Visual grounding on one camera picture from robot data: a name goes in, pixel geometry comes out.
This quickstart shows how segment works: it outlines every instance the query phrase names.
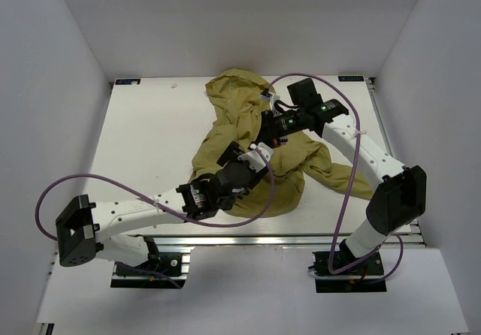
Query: white tabletop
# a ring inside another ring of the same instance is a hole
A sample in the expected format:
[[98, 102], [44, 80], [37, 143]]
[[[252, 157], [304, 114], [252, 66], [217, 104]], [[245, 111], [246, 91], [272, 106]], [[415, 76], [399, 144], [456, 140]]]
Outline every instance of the white tabletop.
[[[397, 249], [383, 249], [386, 269]], [[58, 263], [39, 322], [54, 335], [450, 335], [467, 331], [439, 250], [408, 249], [386, 293], [317, 294], [307, 249], [195, 248], [182, 290], [110, 288], [113, 265]]]
[[[383, 149], [383, 136], [364, 82], [339, 82], [336, 76], [324, 77], [343, 91], [358, 110], [362, 129], [367, 130]], [[210, 77], [144, 78], [139, 85], [114, 86], [101, 138], [91, 172], [111, 177], [128, 186], [154, 195], [189, 180], [191, 160], [216, 119], [205, 92]], [[288, 77], [276, 84], [281, 98], [290, 103], [286, 86], [300, 80]], [[327, 101], [339, 96], [322, 83], [319, 93]], [[313, 139], [315, 134], [307, 132]], [[349, 164], [328, 144], [332, 160]], [[304, 175], [306, 186], [298, 207], [282, 216], [259, 219], [240, 228], [206, 228], [193, 224], [163, 225], [133, 231], [136, 234], [332, 234], [342, 194]], [[131, 198], [123, 190], [97, 180], [89, 180], [86, 193], [92, 201]], [[366, 200], [351, 198], [342, 232], [353, 232], [365, 219]], [[233, 223], [242, 218], [219, 211], [209, 222]], [[409, 226], [401, 229], [410, 232]]]

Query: olive cloth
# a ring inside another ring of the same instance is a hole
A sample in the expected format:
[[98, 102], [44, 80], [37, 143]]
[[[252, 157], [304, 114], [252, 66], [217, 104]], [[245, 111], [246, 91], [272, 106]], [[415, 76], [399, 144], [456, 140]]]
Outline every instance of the olive cloth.
[[[210, 103], [217, 120], [192, 159], [191, 180], [202, 174], [214, 174], [221, 167], [216, 163], [231, 141], [243, 151], [254, 141], [261, 126], [261, 112], [270, 104], [259, 99], [268, 83], [259, 75], [231, 69], [206, 84]], [[351, 167], [331, 162], [328, 147], [312, 140], [304, 132], [289, 135], [286, 145], [274, 150], [271, 166], [276, 179], [275, 196], [264, 217], [272, 217], [294, 210], [304, 190], [304, 175], [314, 178], [333, 190], [345, 192]], [[253, 217], [264, 207], [270, 193], [269, 176], [243, 199], [235, 201], [233, 216]], [[352, 195], [370, 199], [372, 191], [361, 174], [356, 174]]]

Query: white wall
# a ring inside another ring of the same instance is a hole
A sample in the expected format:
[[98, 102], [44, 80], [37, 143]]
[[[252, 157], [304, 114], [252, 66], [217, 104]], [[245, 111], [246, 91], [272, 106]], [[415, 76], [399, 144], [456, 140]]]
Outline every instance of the white wall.
[[[53, 180], [89, 168], [108, 83], [63, 0], [0, 0], [0, 333], [31, 333], [54, 243], [34, 207]], [[46, 202], [54, 219], [79, 189]]]
[[65, 0], [107, 77], [374, 76], [417, 0]]
[[428, 173], [420, 219], [481, 334], [481, 0], [419, 0], [378, 78], [397, 155]]

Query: purple cable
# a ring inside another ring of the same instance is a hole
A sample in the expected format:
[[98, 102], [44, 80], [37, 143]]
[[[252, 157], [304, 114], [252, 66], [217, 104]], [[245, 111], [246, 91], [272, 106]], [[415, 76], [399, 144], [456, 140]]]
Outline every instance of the purple cable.
[[170, 214], [172, 214], [172, 215], [174, 215], [174, 216], [178, 217], [179, 219], [182, 219], [186, 222], [191, 222], [192, 224], [197, 224], [197, 225], [200, 225], [200, 226], [206, 226], [206, 227], [209, 227], [209, 228], [237, 228], [239, 226], [244, 226], [244, 225], [250, 224], [251, 222], [254, 222], [259, 217], [264, 215], [265, 212], [268, 210], [269, 206], [272, 204], [272, 201], [274, 200], [275, 179], [274, 179], [274, 172], [272, 170], [271, 164], [269, 164], [269, 161], [264, 157], [264, 155], [262, 155], [262, 152], [259, 149], [255, 149], [255, 151], [261, 156], [262, 161], [265, 163], [266, 167], [269, 170], [269, 175], [271, 177], [271, 193], [269, 194], [268, 202], [266, 203], [264, 208], [261, 210], [261, 212], [258, 213], [257, 215], [255, 215], [254, 217], [252, 217], [251, 219], [248, 219], [246, 221], [238, 222], [238, 223], [235, 223], [235, 224], [210, 224], [210, 223], [206, 223], [206, 222], [201, 222], [201, 221], [198, 221], [198, 220], [191, 219], [191, 218], [189, 218], [185, 215], [182, 215], [182, 214], [172, 210], [170, 207], [166, 207], [162, 204], [159, 204], [158, 202], [155, 202], [152, 198], [149, 198], [148, 196], [146, 196], [144, 194], [141, 194], [140, 192], [135, 191], [134, 189], [132, 189], [132, 188], [126, 186], [126, 185], [123, 185], [122, 183], [119, 183], [116, 180], [112, 180], [108, 177], [104, 177], [104, 176], [101, 176], [101, 175], [95, 175], [95, 174], [74, 174], [74, 175], [69, 175], [69, 176], [62, 177], [61, 179], [58, 179], [54, 183], [50, 184], [42, 192], [42, 194], [38, 198], [37, 206], [35, 207], [35, 223], [37, 224], [37, 227], [41, 231], [42, 234], [44, 234], [45, 236], [49, 237], [52, 240], [57, 241], [57, 238], [55, 236], [53, 236], [52, 234], [50, 234], [47, 230], [45, 230], [45, 228], [42, 226], [42, 224], [40, 222], [40, 206], [41, 206], [42, 202], [44, 201], [45, 196], [47, 196], [47, 194], [50, 192], [50, 190], [53, 189], [54, 187], [56, 187], [57, 185], [59, 185], [60, 183], [63, 183], [64, 181], [71, 180], [71, 179], [88, 177], [88, 178], [91, 178], [91, 179], [97, 179], [97, 180], [105, 181], [106, 183], [110, 183], [112, 185], [120, 187], [121, 189], [126, 190], [127, 192], [130, 192], [131, 194], [137, 196], [142, 201], [147, 202], [148, 204], [151, 204], [153, 206], [157, 206], [160, 209], [164, 210], [165, 212], [170, 213]]
[[[354, 114], [354, 118], [355, 118], [355, 129], [357, 131], [356, 135], [355, 135], [355, 149], [354, 149], [354, 159], [352, 160], [352, 171], [351, 171], [351, 176], [349, 178], [349, 183], [347, 185], [347, 190], [346, 190], [346, 193], [344, 195], [344, 199], [343, 199], [343, 204], [342, 204], [342, 207], [340, 208], [340, 213], [339, 213], [339, 218], [337, 219], [337, 224], [336, 224], [336, 228], [334, 229], [334, 235], [332, 237], [332, 244], [331, 244], [331, 251], [329, 252], [329, 260], [328, 260], [328, 269], [329, 269], [329, 272], [333, 275], [337, 275], [339, 273], [342, 273], [348, 269], [350, 269], [351, 267], [354, 267], [356, 266], [357, 264], [360, 264], [362, 263], [364, 260], [368, 259], [369, 257], [371, 257], [373, 254], [375, 254], [379, 249], [380, 249], [380, 245], [375, 248], [374, 250], [372, 250], [371, 252], [369, 252], [368, 254], [362, 256], [361, 258], [358, 258], [357, 260], [355, 260], [354, 262], [346, 265], [346, 266], [343, 266], [339, 269], [334, 269], [333, 268], [333, 263], [334, 263], [334, 255], [335, 255], [335, 251], [336, 251], [336, 243], [337, 243], [337, 239], [339, 237], [339, 233], [340, 233], [340, 226], [342, 225], [343, 223], [343, 219], [344, 219], [344, 215], [346, 213], [346, 208], [347, 208], [347, 203], [349, 201], [349, 196], [351, 195], [351, 191], [352, 191], [352, 186], [354, 185], [354, 179], [355, 179], [355, 172], [358, 168], [358, 161], [359, 161], [359, 149], [361, 147], [361, 135], [359, 134], [359, 132], [361, 131], [361, 120], [359, 119], [359, 113], [358, 111], [354, 108], [354, 105], [352, 104], [352, 102], [347, 98], [346, 95], [344, 95], [336, 86], [334, 86], [332, 83], [329, 83], [327, 80], [324, 80], [323, 78], [319, 77], [319, 76], [314, 76], [312, 74], [304, 74], [304, 73], [300, 73], [300, 72], [292, 72], [291, 74], [284, 74], [282, 76], [279, 76], [277, 78], [275, 78], [272, 82], [270, 82], [268, 84], [268, 89], [270, 89], [277, 81], [285, 78], [285, 77], [290, 77], [290, 76], [302, 76], [302, 77], [309, 77], [309, 78], [313, 78], [314, 80], [318, 80], [318, 81], [321, 81], [322, 83], [326, 84], [327, 86], [331, 87], [331, 89], [333, 89], [348, 105], [349, 107], [351, 108], [351, 111], [352, 113]], [[401, 263], [401, 258], [402, 258], [402, 239], [400, 237], [398, 237], [398, 239], [401, 241], [401, 255], [400, 255], [400, 258], [399, 258], [399, 263]]]
[[399, 265], [401, 265], [401, 260], [403, 259], [403, 255], [404, 255], [403, 240], [401, 239], [401, 236], [399, 236], [398, 234], [392, 234], [391, 236], [397, 237], [398, 240], [399, 240], [399, 257], [398, 257], [398, 260], [396, 261], [396, 264], [391, 269], [391, 271], [389, 271], [386, 275], [384, 275], [383, 277], [381, 277], [379, 279], [375, 279], [375, 280], [370, 281], [369, 284], [377, 284], [378, 282], [386, 280], [388, 277], [390, 277], [398, 269]]

